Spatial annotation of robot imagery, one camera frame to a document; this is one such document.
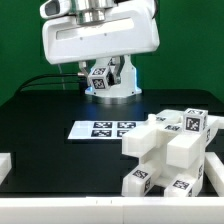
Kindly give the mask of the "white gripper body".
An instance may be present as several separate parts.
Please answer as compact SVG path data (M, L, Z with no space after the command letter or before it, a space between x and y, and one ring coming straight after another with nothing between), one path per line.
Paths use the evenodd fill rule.
M157 0L71 0L64 16L44 19L42 40L51 64L154 52L160 44Z

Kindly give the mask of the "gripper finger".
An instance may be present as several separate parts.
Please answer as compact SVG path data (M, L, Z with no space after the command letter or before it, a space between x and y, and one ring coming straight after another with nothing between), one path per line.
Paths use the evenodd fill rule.
M125 59L123 56L112 57L109 62L109 65L111 66L114 84L121 83L121 71L123 69L124 62Z
M88 61L80 61L80 62L79 62L79 69L80 69L81 73L82 73L86 78L89 77L91 68L90 68L90 65L89 65L89 62L88 62Z

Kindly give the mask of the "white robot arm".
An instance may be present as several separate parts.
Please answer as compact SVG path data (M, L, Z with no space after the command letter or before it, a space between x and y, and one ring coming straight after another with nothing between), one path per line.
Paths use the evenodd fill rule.
M157 0L47 0L40 7L45 57L78 63L91 98L125 102L141 93L131 56L160 44L157 12Z

